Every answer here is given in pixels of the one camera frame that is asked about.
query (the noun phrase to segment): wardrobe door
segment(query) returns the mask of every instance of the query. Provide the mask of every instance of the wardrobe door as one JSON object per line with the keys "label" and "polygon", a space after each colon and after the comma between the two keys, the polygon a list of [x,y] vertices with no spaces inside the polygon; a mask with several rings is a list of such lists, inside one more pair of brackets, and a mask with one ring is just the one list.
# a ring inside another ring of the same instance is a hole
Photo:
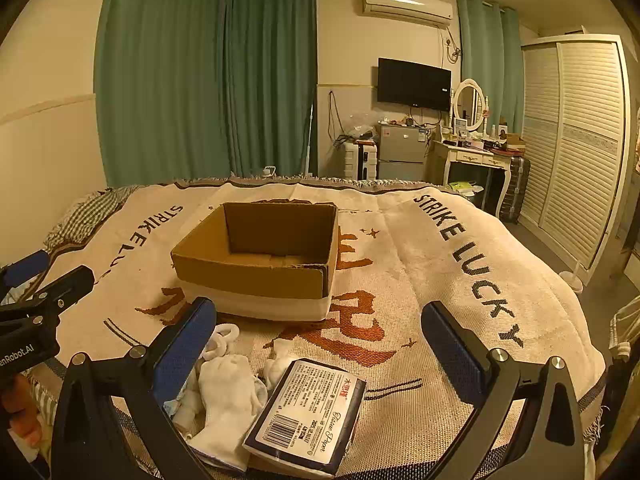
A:
{"label": "wardrobe door", "polygon": [[540,227],[589,269],[609,221],[622,160],[620,56],[610,42],[562,43],[558,53],[561,127]]}
{"label": "wardrobe door", "polygon": [[522,214],[539,223],[556,157],[560,76],[556,44],[524,49],[524,122],[522,137],[531,161]]}

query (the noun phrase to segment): wall-mounted air conditioner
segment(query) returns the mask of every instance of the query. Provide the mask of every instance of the wall-mounted air conditioner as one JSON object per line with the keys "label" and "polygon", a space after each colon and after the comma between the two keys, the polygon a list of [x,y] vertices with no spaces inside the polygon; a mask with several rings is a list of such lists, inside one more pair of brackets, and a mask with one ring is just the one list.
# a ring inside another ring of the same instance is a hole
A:
{"label": "wall-mounted air conditioner", "polygon": [[441,0],[362,0],[364,14],[447,27],[453,6]]}

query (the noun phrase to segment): beige blanket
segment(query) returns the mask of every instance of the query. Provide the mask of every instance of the beige blanket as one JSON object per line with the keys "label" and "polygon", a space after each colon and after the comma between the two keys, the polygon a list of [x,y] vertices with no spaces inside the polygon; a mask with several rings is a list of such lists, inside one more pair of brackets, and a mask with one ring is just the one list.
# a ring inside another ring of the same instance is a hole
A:
{"label": "beige blanket", "polygon": [[[300,184],[136,190],[82,250],[60,254],[47,273],[44,283],[83,264],[97,283],[62,315],[60,354],[34,371],[38,382],[57,397],[76,352],[98,360],[149,344],[185,303],[171,248],[223,202],[275,198],[334,202],[340,209],[330,318],[316,326],[235,319],[241,329],[238,351],[259,372],[273,339],[289,338],[298,355],[367,380],[357,440],[339,476],[378,478],[378,472],[380,478],[416,478],[471,413],[422,336],[420,313],[433,300],[441,300],[488,348],[499,346],[518,360],[539,363],[562,356],[583,428],[593,423],[605,364],[571,289],[498,219],[433,187],[377,194]],[[126,406],[116,405],[134,450],[151,466]],[[514,403],[482,470],[499,461],[521,407]],[[252,469],[248,475],[260,476]]]}

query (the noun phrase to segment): human hand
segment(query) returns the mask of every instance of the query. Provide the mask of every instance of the human hand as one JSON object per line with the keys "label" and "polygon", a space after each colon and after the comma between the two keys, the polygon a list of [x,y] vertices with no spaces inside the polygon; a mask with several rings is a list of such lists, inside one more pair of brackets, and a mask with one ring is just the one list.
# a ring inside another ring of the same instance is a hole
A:
{"label": "human hand", "polygon": [[1,397],[2,405],[11,416],[11,429],[31,447],[37,447],[42,440],[42,428],[37,419],[36,403],[31,398],[29,380],[17,374],[14,384],[3,391]]}

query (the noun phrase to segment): green curtain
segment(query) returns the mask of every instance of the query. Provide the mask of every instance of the green curtain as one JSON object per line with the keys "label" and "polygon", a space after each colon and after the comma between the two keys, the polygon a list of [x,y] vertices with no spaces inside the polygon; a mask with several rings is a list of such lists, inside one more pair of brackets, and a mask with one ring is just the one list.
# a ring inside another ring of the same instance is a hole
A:
{"label": "green curtain", "polygon": [[229,175],[219,1],[103,1],[94,92],[110,186]]}
{"label": "green curtain", "polygon": [[316,0],[223,0],[223,107],[232,171],[299,174],[316,91]]}
{"label": "green curtain", "polygon": [[524,66],[520,48],[518,13],[482,4],[482,0],[458,0],[462,36],[462,79],[475,79],[489,97],[493,124],[506,120],[509,131],[522,131]]}

